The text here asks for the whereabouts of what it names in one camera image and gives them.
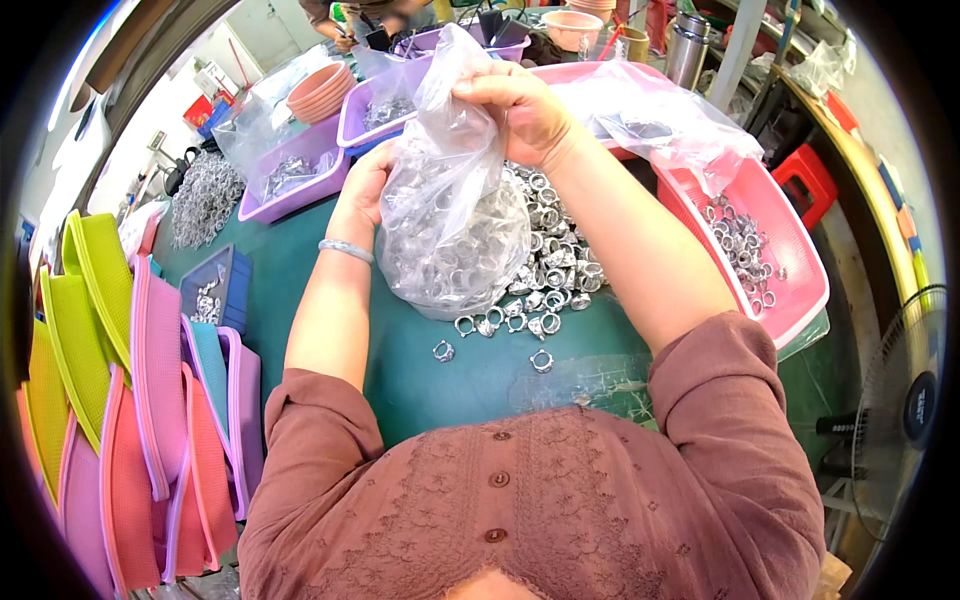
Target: person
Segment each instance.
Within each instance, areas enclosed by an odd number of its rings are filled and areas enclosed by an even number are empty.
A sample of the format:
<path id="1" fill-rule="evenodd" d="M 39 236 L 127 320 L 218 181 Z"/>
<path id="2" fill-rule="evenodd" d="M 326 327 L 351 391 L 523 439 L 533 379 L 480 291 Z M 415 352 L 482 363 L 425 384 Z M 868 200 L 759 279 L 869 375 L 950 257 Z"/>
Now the person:
<path id="1" fill-rule="evenodd" d="M 300 0 L 300 7 L 310 19 L 310 25 L 318 33 L 334 41 L 337 50 L 350 51 L 356 44 L 364 46 L 367 36 L 373 32 L 370 25 L 360 18 L 364 14 L 374 27 L 383 26 L 388 36 L 400 30 L 416 30 L 437 22 L 433 0 L 354 0 L 340 3 L 347 24 L 346 36 L 337 31 L 337 23 L 330 15 L 331 0 Z"/>
<path id="2" fill-rule="evenodd" d="M 809 598 L 824 513 L 777 354 L 693 235 L 541 80 L 496 60 L 454 94 L 506 109 L 655 359 L 659 432 L 569 406 L 384 451 L 361 395 L 389 143 L 350 171 L 266 404 L 243 597 Z"/>

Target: yellow-green basket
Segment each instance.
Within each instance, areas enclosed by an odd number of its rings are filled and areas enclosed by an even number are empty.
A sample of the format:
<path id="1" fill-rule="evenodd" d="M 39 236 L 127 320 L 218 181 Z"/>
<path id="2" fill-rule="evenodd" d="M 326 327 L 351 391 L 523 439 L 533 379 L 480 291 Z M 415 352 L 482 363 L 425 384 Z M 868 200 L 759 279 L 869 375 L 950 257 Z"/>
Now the yellow-green basket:
<path id="1" fill-rule="evenodd" d="M 77 422 L 99 455 L 100 430 L 110 387 L 110 371 L 101 345 L 108 346 L 109 341 L 98 327 L 82 277 L 51 277 L 43 268 L 40 289 L 63 387 L 77 414 Z"/>
<path id="2" fill-rule="evenodd" d="M 83 276 L 90 304 L 110 344 L 107 359 L 130 372 L 130 305 L 133 275 L 113 215 L 81 218 L 74 210 L 63 228 L 63 272 Z"/>
<path id="3" fill-rule="evenodd" d="M 54 355 L 47 324 L 34 320 L 34 343 L 30 353 L 30 381 L 23 385 L 30 435 L 54 502 L 59 502 L 60 457 L 66 435 L 67 399 Z"/>

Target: person's hand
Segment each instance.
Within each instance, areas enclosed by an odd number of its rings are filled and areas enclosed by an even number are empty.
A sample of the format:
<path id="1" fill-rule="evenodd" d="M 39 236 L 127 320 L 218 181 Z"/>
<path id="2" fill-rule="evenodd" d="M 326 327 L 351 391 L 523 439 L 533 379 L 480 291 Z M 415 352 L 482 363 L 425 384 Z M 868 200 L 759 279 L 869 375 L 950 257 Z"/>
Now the person's hand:
<path id="1" fill-rule="evenodd" d="M 353 39 L 353 28 L 349 24 L 347 24 L 344 31 L 347 33 L 347 36 L 341 36 L 340 32 L 337 32 L 337 36 L 333 38 L 333 43 L 337 45 L 337 50 L 347 53 L 350 51 L 350 48 L 357 45 L 357 40 Z"/>
<path id="2" fill-rule="evenodd" d="M 380 192 L 394 166 L 395 143 L 395 139 L 389 139 L 357 160 L 344 181 L 334 214 L 369 219 L 371 227 L 380 224 Z"/>
<path id="3" fill-rule="evenodd" d="M 494 60 L 490 70 L 457 83 L 453 95 L 507 110 L 507 158 L 548 171 L 576 143 L 581 129 L 540 78 L 519 64 Z"/>

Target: clear plastic bag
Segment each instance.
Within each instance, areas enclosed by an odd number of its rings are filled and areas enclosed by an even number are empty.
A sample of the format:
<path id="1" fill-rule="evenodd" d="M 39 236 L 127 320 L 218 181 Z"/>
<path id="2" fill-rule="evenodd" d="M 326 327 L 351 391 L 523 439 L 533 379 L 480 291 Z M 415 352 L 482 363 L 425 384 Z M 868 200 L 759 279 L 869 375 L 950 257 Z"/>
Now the clear plastic bag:
<path id="1" fill-rule="evenodd" d="M 261 203 L 266 199 L 268 174 L 263 173 L 260 160 L 300 132 L 290 126 L 287 96 L 306 77 L 332 62 L 322 45 L 293 57 L 254 84 L 234 105 L 229 119 L 213 128 L 224 157 Z"/>
<path id="2" fill-rule="evenodd" d="M 733 181 L 745 157 L 760 158 L 756 139 L 699 95 L 617 59 L 558 93 L 589 131 L 606 131 L 616 143 L 661 169 L 689 169 L 715 198 Z"/>
<path id="3" fill-rule="evenodd" d="M 466 31 L 444 27 L 380 196 L 378 266 L 394 294 L 429 319 L 486 312 L 530 253 L 523 193 L 501 178 L 502 119 L 450 95 L 490 60 Z"/>
<path id="4" fill-rule="evenodd" d="M 828 46 L 821 41 L 800 64 L 790 67 L 787 77 L 814 98 L 823 98 L 831 89 L 843 89 L 845 74 L 856 67 L 856 42 L 847 35 L 842 46 Z"/>
<path id="5" fill-rule="evenodd" d="M 411 72 L 409 60 L 363 46 L 353 48 L 353 57 L 373 92 L 363 119 L 368 132 L 417 109 L 413 99 L 420 80 Z"/>

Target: red plastic stool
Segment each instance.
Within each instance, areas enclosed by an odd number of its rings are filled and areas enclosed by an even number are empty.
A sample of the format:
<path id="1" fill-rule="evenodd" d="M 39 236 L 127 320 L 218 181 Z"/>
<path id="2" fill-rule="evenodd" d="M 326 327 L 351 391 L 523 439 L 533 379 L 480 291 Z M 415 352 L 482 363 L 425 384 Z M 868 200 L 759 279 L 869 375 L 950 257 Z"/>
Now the red plastic stool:
<path id="1" fill-rule="evenodd" d="M 837 199 L 837 184 L 813 149 L 803 144 L 771 174 L 783 187 L 791 178 L 799 179 L 813 198 L 813 205 L 800 217 L 807 231 L 813 229 Z"/>

